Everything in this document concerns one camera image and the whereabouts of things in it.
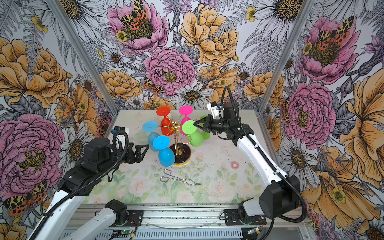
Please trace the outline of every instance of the painted rose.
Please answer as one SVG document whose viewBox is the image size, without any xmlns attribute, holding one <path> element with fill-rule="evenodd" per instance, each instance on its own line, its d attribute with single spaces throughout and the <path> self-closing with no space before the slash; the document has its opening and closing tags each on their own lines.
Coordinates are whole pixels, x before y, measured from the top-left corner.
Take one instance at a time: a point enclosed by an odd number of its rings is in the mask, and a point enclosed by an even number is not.
<svg viewBox="0 0 384 240">
<path fill-rule="evenodd" d="M 242 199 L 247 197 L 254 197 L 255 193 L 253 192 L 253 186 L 248 182 L 239 184 L 237 186 L 237 196 Z"/>
<path fill-rule="evenodd" d="M 199 14 L 188 12 L 183 17 L 180 34 L 188 40 L 185 45 L 196 46 L 200 51 L 200 63 L 224 66 L 236 55 L 239 32 L 235 29 L 223 33 L 220 37 L 213 34 L 226 23 L 227 17 L 218 15 L 209 5 L 199 5 Z"/>
<path fill-rule="evenodd" d="M 109 32 L 116 36 L 116 44 L 122 46 L 122 53 L 127 56 L 150 52 L 164 46 L 168 40 L 168 23 L 166 17 L 161 18 L 153 3 L 149 6 L 143 0 L 144 8 L 148 10 L 147 19 L 140 24 L 139 29 L 132 30 L 121 22 L 121 18 L 132 15 L 134 5 L 129 7 L 124 3 L 122 8 L 107 9 Z"/>
<path fill-rule="evenodd" d="M 194 202 L 195 200 L 190 192 L 187 192 L 187 191 L 177 192 L 176 203 L 190 204 Z"/>
<path fill-rule="evenodd" d="M 34 96 L 49 108 L 68 93 L 67 73 L 48 49 L 39 46 L 37 66 L 27 79 L 29 47 L 21 39 L 10 43 L 0 38 L 0 96 L 12 97 L 8 104 L 18 102 L 23 94 Z"/>
<path fill-rule="evenodd" d="M 244 97 L 251 97 L 252 99 L 256 99 L 259 96 L 263 96 L 265 90 L 269 84 L 269 81 L 272 77 L 272 71 L 267 72 L 266 74 L 260 73 L 259 75 L 255 75 L 250 78 L 251 83 L 244 86 Z M 275 108 L 279 105 L 280 100 L 283 98 L 283 82 L 284 79 L 280 75 L 279 80 L 273 89 L 272 95 L 269 99 L 269 102 Z"/>
<path fill-rule="evenodd" d="M 329 90 L 320 83 L 299 83 L 290 97 L 288 116 L 287 136 L 299 138 L 310 150 L 321 147 L 336 122 Z"/>
<path fill-rule="evenodd" d="M 61 176 L 58 168 L 64 134 L 41 115 L 24 114 L 0 123 L 0 197 L 31 192 L 45 181 L 52 187 Z"/>
<path fill-rule="evenodd" d="M 233 199 L 233 188 L 224 181 L 211 182 L 208 186 L 208 199 L 211 202 L 227 203 Z"/>
<path fill-rule="evenodd" d="M 295 68 L 304 76 L 308 76 L 313 81 L 321 81 L 325 85 L 334 83 L 345 74 L 352 65 L 358 54 L 353 54 L 356 49 L 356 42 L 360 31 L 356 30 L 356 17 L 349 21 L 349 31 L 347 39 L 340 45 L 330 43 L 325 49 L 321 50 L 319 45 L 319 33 L 321 31 L 332 32 L 336 30 L 343 21 L 336 23 L 336 19 L 329 21 L 329 18 L 319 18 L 305 36 L 302 56 L 297 60 Z"/>
<path fill-rule="evenodd" d="M 355 126 L 347 135 L 340 135 L 345 153 L 353 158 L 353 169 L 362 181 L 380 187 L 384 181 L 384 69 L 367 77 L 354 87 Z"/>
<path fill-rule="evenodd" d="M 101 74 L 101 79 L 113 99 L 119 96 L 128 101 L 131 97 L 140 96 L 142 94 L 140 82 L 129 76 L 126 72 L 114 69 L 104 71 Z M 97 89 L 96 94 L 97 97 L 103 99 L 99 89 Z"/>
<path fill-rule="evenodd" d="M 188 55 L 165 47 L 157 49 L 144 60 L 147 77 L 158 86 L 165 88 L 166 95 L 173 96 L 175 90 L 195 81 L 195 68 Z"/>
<path fill-rule="evenodd" d="M 131 179 L 131 182 L 128 185 L 128 191 L 135 197 L 141 197 L 149 190 L 149 187 L 148 179 L 142 177 L 134 177 Z"/>
</svg>

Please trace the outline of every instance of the orange peony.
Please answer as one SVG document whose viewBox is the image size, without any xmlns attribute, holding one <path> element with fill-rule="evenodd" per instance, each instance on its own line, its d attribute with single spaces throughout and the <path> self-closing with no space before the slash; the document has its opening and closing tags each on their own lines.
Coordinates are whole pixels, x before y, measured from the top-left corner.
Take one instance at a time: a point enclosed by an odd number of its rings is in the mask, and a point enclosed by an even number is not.
<svg viewBox="0 0 384 240">
<path fill-rule="evenodd" d="M 81 122 L 84 122 L 88 124 L 88 130 L 96 136 L 99 122 L 94 101 L 85 94 L 80 84 L 76 85 L 76 89 L 72 87 L 70 92 L 71 97 L 60 98 L 54 110 L 56 123 L 66 127 L 71 125 L 77 131 Z"/>
<path fill-rule="evenodd" d="M 236 55 L 238 32 L 235 29 L 226 31 L 220 37 L 212 35 L 226 23 L 227 17 L 218 15 L 209 5 L 199 5 L 199 14 L 196 16 L 190 11 L 184 15 L 180 34 L 188 40 L 187 46 L 196 46 L 200 51 L 200 63 L 224 66 L 229 59 Z"/>
<path fill-rule="evenodd" d="M 68 93 L 67 73 L 48 49 L 38 46 L 37 65 L 28 79 L 29 47 L 21 39 L 10 43 L 0 38 L 0 96 L 11 96 L 8 104 L 18 102 L 23 94 L 34 96 L 49 108 Z"/>
<path fill-rule="evenodd" d="M 259 75 L 251 78 L 251 84 L 244 86 L 244 96 L 246 98 L 257 98 L 258 96 L 263 96 L 269 84 L 269 81 L 271 80 L 271 77 L 272 71 L 267 72 L 266 74 L 260 73 Z M 283 77 L 280 76 L 279 81 L 273 89 L 271 98 L 269 99 L 269 102 L 275 108 L 279 105 L 280 100 L 283 98 L 283 81 Z"/>
<path fill-rule="evenodd" d="M 354 98 L 354 106 L 346 104 L 356 114 L 356 123 L 349 134 L 340 135 L 340 143 L 353 157 L 353 169 L 359 178 L 379 188 L 384 180 L 384 69 L 362 83 L 358 81 Z"/>
<path fill-rule="evenodd" d="M 209 81 L 205 88 L 213 89 L 211 102 L 219 103 L 221 101 L 221 96 L 223 96 L 224 88 L 226 86 L 229 86 L 231 92 L 234 92 L 236 89 L 236 82 L 240 83 L 240 78 L 237 75 L 237 71 L 237 68 L 219 69 L 218 66 L 210 65 L 208 67 L 202 67 L 196 75 L 201 79 L 201 81 Z"/>
<path fill-rule="evenodd" d="M 321 170 L 315 171 L 320 179 L 320 185 L 314 189 L 302 192 L 310 207 L 318 214 L 322 214 L 329 221 L 336 217 L 336 226 L 345 228 L 353 223 L 355 218 L 361 218 L 362 225 L 358 233 L 369 228 L 369 220 L 380 218 L 380 211 L 376 205 L 365 198 L 361 183 L 353 181 L 356 171 L 352 162 L 344 156 L 337 147 L 323 146 L 319 149 Z"/>
<path fill-rule="evenodd" d="M 102 72 L 101 79 L 104 81 L 113 99 L 115 99 L 116 96 L 120 96 L 128 100 L 131 97 L 142 94 L 140 82 L 133 79 L 126 72 L 112 69 Z M 96 94 L 99 98 L 102 98 L 99 90 L 96 91 Z"/>
<path fill-rule="evenodd" d="M 266 127 L 269 132 L 269 136 L 271 136 L 273 146 L 275 150 L 279 150 L 281 144 L 281 120 L 280 118 L 272 116 L 266 120 Z"/>
</svg>

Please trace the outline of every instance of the black cable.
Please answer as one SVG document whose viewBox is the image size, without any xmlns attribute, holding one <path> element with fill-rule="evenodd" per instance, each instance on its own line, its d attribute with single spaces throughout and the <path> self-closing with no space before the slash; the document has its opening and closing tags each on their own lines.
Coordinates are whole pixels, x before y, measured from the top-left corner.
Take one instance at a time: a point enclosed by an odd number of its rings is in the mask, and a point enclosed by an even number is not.
<svg viewBox="0 0 384 240">
<path fill-rule="evenodd" d="M 225 91 L 228 90 L 228 94 L 229 94 L 229 99 L 231 101 L 231 104 L 232 104 L 232 107 L 233 107 L 233 111 L 235 112 L 235 116 L 236 116 L 236 119 L 240 125 L 240 128 L 241 130 L 243 131 L 244 134 L 246 134 L 246 137 L 249 139 L 249 141 L 254 145 L 256 146 L 256 142 L 253 140 L 253 138 L 251 136 L 249 136 L 249 134 L 247 134 L 245 132 L 245 129 L 243 127 L 243 125 L 241 124 L 241 121 L 240 121 L 240 118 L 239 118 L 239 113 L 238 113 L 238 109 L 235 108 L 235 101 L 233 100 L 233 96 L 232 96 L 232 92 L 231 92 L 231 89 L 226 86 L 224 88 L 224 91 L 223 91 L 223 95 L 222 95 L 222 98 L 221 98 L 221 102 L 223 103 L 223 98 L 224 98 L 224 95 L 225 95 Z M 271 167 L 271 169 L 276 172 L 277 169 L 276 167 L 273 165 L 273 163 L 268 159 L 268 157 L 265 155 L 265 153 L 263 152 L 263 150 L 260 148 L 260 147 L 256 147 L 256 149 L 259 151 L 259 153 L 261 154 L 261 156 L 265 159 L 265 161 L 267 162 L 267 164 Z M 293 185 L 292 183 L 287 179 L 285 178 L 280 172 L 277 172 L 276 173 L 277 176 L 279 176 L 279 178 L 281 178 L 283 180 L 283 182 L 285 184 L 287 184 L 291 189 L 292 191 L 297 195 L 297 197 L 299 198 L 299 201 L 301 203 L 301 216 L 298 217 L 298 218 L 289 218 L 289 217 L 286 217 L 286 216 L 279 216 L 279 218 L 285 220 L 285 221 L 288 221 L 288 222 L 294 222 L 294 223 L 298 223 L 298 222 L 301 222 L 303 221 L 306 217 L 307 217 L 307 206 L 305 204 L 305 201 L 304 201 L 304 197 L 303 195 L 299 192 L 299 190 L 297 190 Z"/>
<path fill-rule="evenodd" d="M 275 219 L 272 219 L 271 220 L 271 224 L 269 225 L 269 228 L 268 228 L 268 230 L 267 230 L 267 232 L 266 232 L 266 234 L 263 236 L 263 238 L 262 239 L 260 239 L 260 240 L 265 240 L 266 239 L 266 237 L 268 237 L 268 235 L 271 233 L 271 231 L 272 231 L 272 227 L 273 227 L 273 224 L 275 223 Z"/>
<path fill-rule="evenodd" d="M 123 160 L 123 157 L 124 155 L 127 153 L 127 150 L 128 150 L 128 142 L 129 142 L 129 138 L 128 138 L 128 134 L 123 131 L 123 130 L 117 130 L 115 134 L 113 134 L 114 137 L 116 137 L 117 134 L 119 133 L 122 133 L 125 137 L 125 145 L 124 145 L 124 149 L 122 151 L 122 154 L 119 155 L 118 157 L 118 160 L 111 166 L 109 167 L 108 169 L 106 169 L 104 172 L 102 172 L 100 175 L 98 175 L 97 177 L 95 177 L 94 179 L 90 180 L 88 183 L 86 183 L 85 185 L 83 185 L 82 187 L 79 187 L 78 189 L 74 190 L 73 192 L 69 193 L 67 196 L 65 196 L 64 198 L 62 198 L 60 201 L 58 201 L 55 205 L 53 205 L 53 207 L 51 207 L 51 209 L 49 209 L 43 216 L 43 218 L 41 219 L 41 222 L 40 224 L 36 227 L 36 229 L 34 230 L 32 236 L 30 237 L 29 240 L 34 240 L 36 239 L 37 235 L 39 234 L 39 232 L 41 231 L 41 229 L 43 228 L 43 226 L 45 225 L 45 223 L 47 222 L 48 218 L 50 216 L 53 215 L 53 212 L 61 205 L 63 204 L 65 201 L 67 201 L 68 199 L 76 196 L 76 194 L 78 194 L 79 192 L 81 192 L 82 190 L 84 190 L 85 188 L 87 187 L 90 187 L 90 186 L 94 186 L 100 179 L 102 179 L 105 175 L 107 175 L 110 171 L 112 171 L 112 169 L 116 168 L 116 166 L 118 166 L 120 164 L 120 162 Z"/>
</svg>

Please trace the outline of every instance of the fern leaf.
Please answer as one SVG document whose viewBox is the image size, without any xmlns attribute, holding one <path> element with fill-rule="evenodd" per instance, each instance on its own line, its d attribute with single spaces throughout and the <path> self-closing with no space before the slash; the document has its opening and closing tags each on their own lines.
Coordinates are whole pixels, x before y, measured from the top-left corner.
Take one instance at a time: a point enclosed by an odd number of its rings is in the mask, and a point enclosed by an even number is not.
<svg viewBox="0 0 384 240">
<path fill-rule="evenodd" d="M 22 13 L 15 0 L 2 0 L 0 7 L 4 11 L 0 13 L 0 34 L 7 39 L 10 39 L 10 37 L 13 36 L 13 32 L 20 29 L 20 22 L 18 19 L 21 21 Z"/>
</svg>

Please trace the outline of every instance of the pink circle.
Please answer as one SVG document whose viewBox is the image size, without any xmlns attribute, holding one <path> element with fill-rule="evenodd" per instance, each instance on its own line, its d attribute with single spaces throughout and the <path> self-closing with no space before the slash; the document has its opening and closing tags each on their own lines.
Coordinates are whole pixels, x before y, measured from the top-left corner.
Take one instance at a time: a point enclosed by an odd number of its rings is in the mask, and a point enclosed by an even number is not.
<svg viewBox="0 0 384 240">
<path fill-rule="evenodd" d="M 231 168 L 232 168 L 233 170 L 238 169 L 238 168 L 239 168 L 239 163 L 238 163 L 238 162 L 235 162 L 235 161 L 231 162 Z"/>
<path fill-rule="evenodd" d="M 180 109 L 179 109 L 179 113 L 181 115 L 189 115 L 193 112 L 193 107 L 191 106 L 182 106 Z"/>
</svg>

